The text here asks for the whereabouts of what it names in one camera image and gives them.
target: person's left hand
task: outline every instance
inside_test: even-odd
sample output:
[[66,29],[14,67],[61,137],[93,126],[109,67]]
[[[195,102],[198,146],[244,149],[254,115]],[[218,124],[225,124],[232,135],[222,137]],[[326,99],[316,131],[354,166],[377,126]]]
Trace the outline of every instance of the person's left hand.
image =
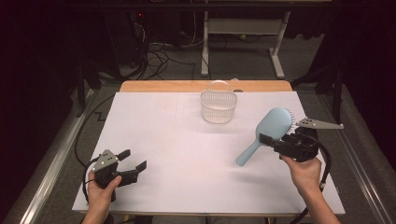
[[83,224],[96,224],[105,222],[108,215],[108,207],[111,203],[111,194],[114,189],[120,184],[122,177],[118,175],[114,178],[105,189],[99,188],[94,181],[94,172],[89,173],[88,183],[88,213],[84,218]]

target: hand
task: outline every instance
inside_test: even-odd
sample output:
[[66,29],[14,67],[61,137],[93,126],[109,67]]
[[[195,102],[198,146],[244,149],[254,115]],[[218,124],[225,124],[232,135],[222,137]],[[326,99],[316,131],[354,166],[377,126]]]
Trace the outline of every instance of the hand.
[[318,158],[297,162],[287,156],[280,155],[280,157],[289,166],[291,180],[300,195],[304,197],[309,192],[319,190],[321,161]]
[[116,178],[114,178],[105,189],[99,188],[99,186],[94,181],[94,172],[89,173],[89,179],[92,180],[90,183],[88,183],[89,209],[82,223],[101,224],[105,222],[107,218],[108,207],[111,203],[111,194],[121,182],[121,176],[118,175]]

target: white paper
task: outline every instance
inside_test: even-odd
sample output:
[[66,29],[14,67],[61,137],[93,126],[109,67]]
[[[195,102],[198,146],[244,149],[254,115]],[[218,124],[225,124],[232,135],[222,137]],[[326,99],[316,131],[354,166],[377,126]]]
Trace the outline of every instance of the white paper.
[[[142,161],[148,168],[137,183],[116,189],[110,211],[301,213],[305,204],[291,182],[289,167],[272,148],[260,147],[243,167],[235,163],[272,108],[286,107],[296,121],[305,118],[297,93],[238,92],[237,97],[233,119],[215,125],[201,116],[199,92],[117,93],[92,157],[107,148],[114,154],[131,149],[132,155],[120,162],[118,170],[132,170]],[[345,213],[330,176],[323,194],[335,214]],[[73,210],[87,209],[80,190]]]

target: person's right hand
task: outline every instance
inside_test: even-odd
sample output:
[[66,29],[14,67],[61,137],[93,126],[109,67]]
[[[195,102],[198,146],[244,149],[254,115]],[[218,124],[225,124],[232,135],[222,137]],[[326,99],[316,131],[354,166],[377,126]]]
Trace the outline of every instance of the person's right hand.
[[289,166],[291,180],[300,195],[304,197],[309,192],[319,190],[321,161],[318,158],[297,162],[284,155],[280,157]]

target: light blue hairbrush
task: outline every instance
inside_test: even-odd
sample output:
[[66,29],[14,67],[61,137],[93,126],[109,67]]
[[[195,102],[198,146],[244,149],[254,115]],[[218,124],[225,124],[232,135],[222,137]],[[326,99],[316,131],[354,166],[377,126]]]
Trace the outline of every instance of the light blue hairbrush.
[[251,144],[238,158],[236,158],[236,164],[243,166],[253,153],[260,146],[265,144],[260,143],[260,133],[271,136],[275,140],[279,140],[285,135],[291,128],[294,121],[293,115],[286,108],[276,107],[260,121],[256,128],[256,140]]

